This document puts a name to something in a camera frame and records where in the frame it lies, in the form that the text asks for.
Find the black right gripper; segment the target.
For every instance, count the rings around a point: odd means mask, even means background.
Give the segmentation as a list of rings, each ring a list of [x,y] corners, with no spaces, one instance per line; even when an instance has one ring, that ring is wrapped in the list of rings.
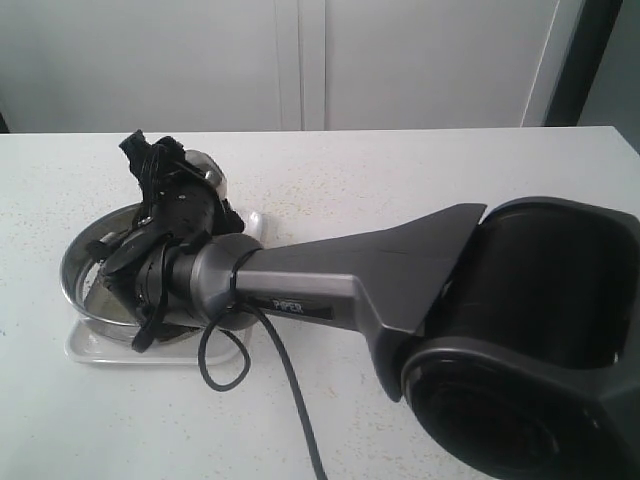
[[[150,144],[137,130],[119,144],[144,200],[131,229],[102,263],[102,279],[134,314],[133,341],[151,343],[168,334],[167,315],[189,310],[190,279],[198,252],[214,237],[243,233],[245,223],[204,173],[186,159],[171,136]]]

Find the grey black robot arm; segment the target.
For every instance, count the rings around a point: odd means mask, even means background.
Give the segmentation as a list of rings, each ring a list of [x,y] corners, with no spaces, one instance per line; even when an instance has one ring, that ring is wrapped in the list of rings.
[[[356,331],[426,432],[499,479],[639,475],[639,222],[525,197],[280,248],[244,233],[208,157],[122,141],[142,192],[96,241],[146,351],[186,328],[234,338],[272,316]]]

